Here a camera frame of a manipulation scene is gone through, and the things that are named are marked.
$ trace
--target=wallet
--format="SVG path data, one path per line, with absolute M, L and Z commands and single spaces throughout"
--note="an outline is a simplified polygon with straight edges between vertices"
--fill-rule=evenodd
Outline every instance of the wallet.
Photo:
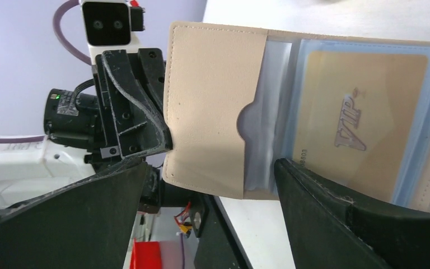
M 174 22 L 163 179 L 277 200 L 287 157 L 356 191 L 430 206 L 430 42 Z

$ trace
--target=white wall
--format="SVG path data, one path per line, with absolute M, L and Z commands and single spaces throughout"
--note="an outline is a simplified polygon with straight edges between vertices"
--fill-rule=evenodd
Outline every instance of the white wall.
M 43 133 L 43 114 L 52 88 L 73 90 L 91 78 L 90 67 L 70 55 L 53 34 L 52 16 L 65 0 L 0 1 L 0 135 Z M 140 0 L 146 8 L 147 47 L 167 51 L 169 24 L 201 21 L 206 1 Z M 66 37 L 87 52 L 79 8 L 62 20 Z

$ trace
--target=card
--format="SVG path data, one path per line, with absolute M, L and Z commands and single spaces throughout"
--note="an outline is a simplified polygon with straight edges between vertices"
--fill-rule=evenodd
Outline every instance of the card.
M 311 52 L 293 159 L 389 202 L 427 66 L 420 54 Z

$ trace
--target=black camera face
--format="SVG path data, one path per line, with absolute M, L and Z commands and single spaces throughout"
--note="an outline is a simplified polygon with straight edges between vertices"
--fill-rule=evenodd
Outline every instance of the black camera face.
M 82 10 L 90 45 L 129 44 L 131 28 L 129 8 L 125 3 L 85 2 Z

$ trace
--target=white table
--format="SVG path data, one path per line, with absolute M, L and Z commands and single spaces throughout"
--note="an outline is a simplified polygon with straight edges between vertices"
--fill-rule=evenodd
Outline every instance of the white table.
M 204 22 L 430 41 L 430 0 L 208 0 Z M 253 268 L 294 268 L 277 201 L 221 198 Z

